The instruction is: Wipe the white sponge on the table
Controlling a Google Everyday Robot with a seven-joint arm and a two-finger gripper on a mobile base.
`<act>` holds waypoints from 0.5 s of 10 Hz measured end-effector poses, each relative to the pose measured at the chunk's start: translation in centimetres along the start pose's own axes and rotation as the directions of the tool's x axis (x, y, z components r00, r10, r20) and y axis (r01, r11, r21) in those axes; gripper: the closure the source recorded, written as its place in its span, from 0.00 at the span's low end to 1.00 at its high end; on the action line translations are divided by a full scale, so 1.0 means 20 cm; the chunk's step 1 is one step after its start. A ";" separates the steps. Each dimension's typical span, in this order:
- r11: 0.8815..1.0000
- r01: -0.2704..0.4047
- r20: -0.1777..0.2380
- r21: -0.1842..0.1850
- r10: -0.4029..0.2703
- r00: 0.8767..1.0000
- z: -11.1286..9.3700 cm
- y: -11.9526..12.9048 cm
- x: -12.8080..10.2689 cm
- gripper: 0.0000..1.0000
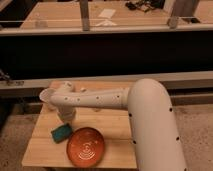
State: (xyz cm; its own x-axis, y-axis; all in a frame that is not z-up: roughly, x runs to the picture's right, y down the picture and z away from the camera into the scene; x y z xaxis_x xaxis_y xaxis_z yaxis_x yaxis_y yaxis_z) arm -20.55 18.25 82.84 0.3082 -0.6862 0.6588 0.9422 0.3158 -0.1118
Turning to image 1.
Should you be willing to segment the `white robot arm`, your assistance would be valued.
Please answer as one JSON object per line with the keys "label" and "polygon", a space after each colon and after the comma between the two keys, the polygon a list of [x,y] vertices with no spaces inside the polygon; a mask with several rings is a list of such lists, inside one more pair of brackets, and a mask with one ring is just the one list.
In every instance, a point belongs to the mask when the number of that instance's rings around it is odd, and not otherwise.
{"label": "white robot arm", "polygon": [[170,96],[156,80],[140,79],[129,88],[55,91],[50,102],[57,107],[126,109],[138,170],[187,170]]}

